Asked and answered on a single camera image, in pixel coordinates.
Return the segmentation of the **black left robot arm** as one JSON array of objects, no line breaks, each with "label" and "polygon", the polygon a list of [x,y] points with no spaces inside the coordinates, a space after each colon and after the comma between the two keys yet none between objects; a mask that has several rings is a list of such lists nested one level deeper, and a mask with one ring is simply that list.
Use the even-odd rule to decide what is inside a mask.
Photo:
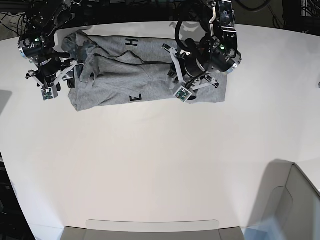
[{"label": "black left robot arm", "polygon": [[[235,14],[230,0],[186,0],[178,6],[178,22],[174,39],[177,49],[173,53],[169,77],[189,79],[187,83],[212,73],[230,74],[241,63],[238,50]],[[194,16],[205,34],[199,42],[192,38],[181,40],[183,22]]]}]

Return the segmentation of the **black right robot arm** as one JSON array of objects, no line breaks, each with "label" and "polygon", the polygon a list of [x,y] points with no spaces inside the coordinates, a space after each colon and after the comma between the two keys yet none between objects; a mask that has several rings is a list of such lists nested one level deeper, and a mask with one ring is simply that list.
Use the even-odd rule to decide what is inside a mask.
[{"label": "black right robot arm", "polygon": [[65,76],[62,72],[72,66],[68,52],[54,49],[55,33],[75,18],[74,9],[80,5],[80,0],[42,0],[27,12],[26,32],[19,37],[17,47],[21,56],[37,67],[25,78],[33,78],[42,89],[56,86],[60,91],[60,81]]}]

